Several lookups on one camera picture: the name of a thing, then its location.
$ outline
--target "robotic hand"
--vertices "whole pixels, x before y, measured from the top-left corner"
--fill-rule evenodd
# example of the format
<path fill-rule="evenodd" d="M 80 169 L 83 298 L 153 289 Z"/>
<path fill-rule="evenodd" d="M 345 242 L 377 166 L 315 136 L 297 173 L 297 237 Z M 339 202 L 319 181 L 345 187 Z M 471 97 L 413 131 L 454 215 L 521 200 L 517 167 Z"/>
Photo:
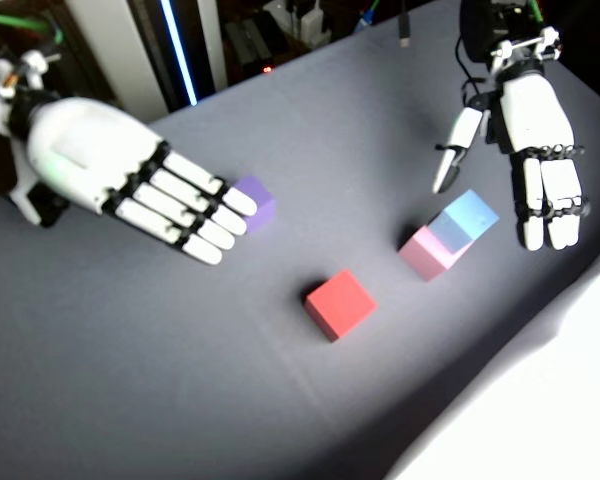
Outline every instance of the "robotic hand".
<path fill-rule="evenodd" d="M 526 1 L 463 0 L 461 38 L 469 58 L 489 66 L 495 90 L 477 92 L 456 119 L 440 147 L 433 192 L 451 186 L 476 132 L 486 126 L 487 141 L 510 155 L 521 243 L 541 248 L 546 223 L 551 245 L 560 250 L 578 242 L 580 217 L 588 213 L 573 162 L 584 150 L 574 145 L 569 119 L 544 76 L 543 62 L 560 56 L 559 34 L 531 18 Z"/>
<path fill-rule="evenodd" d="M 47 69 L 35 50 L 15 66 L 0 59 L 0 134 L 11 139 L 18 177 L 10 197 L 27 220 L 49 226 L 69 200 L 219 263 L 256 203 L 127 114 L 44 91 Z"/>

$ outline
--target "toy block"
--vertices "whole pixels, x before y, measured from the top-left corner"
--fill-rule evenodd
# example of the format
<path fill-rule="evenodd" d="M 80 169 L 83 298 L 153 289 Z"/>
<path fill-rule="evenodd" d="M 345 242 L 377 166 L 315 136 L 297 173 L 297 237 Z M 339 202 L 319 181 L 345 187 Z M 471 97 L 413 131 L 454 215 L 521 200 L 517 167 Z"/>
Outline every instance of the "toy block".
<path fill-rule="evenodd" d="M 305 309 L 332 342 L 358 325 L 376 303 L 349 270 L 343 270 L 311 292 Z"/>
<path fill-rule="evenodd" d="M 498 215 L 473 190 L 468 190 L 440 212 L 429 224 L 429 230 L 450 253 L 457 253 L 497 221 Z"/>
<path fill-rule="evenodd" d="M 256 177 L 244 177 L 233 187 L 251 197 L 258 205 L 258 211 L 255 215 L 245 217 L 247 232 L 254 232 L 273 219 L 276 211 L 276 201 Z"/>
<path fill-rule="evenodd" d="M 449 270 L 472 244 L 450 253 L 430 228 L 420 228 L 398 252 L 426 281 Z"/>

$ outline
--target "gray table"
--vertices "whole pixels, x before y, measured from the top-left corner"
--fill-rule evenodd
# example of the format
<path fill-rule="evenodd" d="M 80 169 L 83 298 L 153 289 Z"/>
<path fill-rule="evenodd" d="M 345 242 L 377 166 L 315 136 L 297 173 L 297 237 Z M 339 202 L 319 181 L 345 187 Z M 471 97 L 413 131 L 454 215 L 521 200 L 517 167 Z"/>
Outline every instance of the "gray table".
<path fill-rule="evenodd" d="M 35 229 L 0 199 L 0 479 L 377 478 L 575 278 L 600 251 L 600 98 L 562 66 L 593 205 L 577 248 L 518 246 L 493 146 L 430 194 L 461 108 L 457 10 L 414 11 L 407 50 L 392 20 L 155 125 L 278 200 L 217 268 L 78 208 Z M 400 237 L 467 188 L 501 221 L 426 284 Z M 343 268 L 379 308 L 330 344 L 300 297 Z"/>

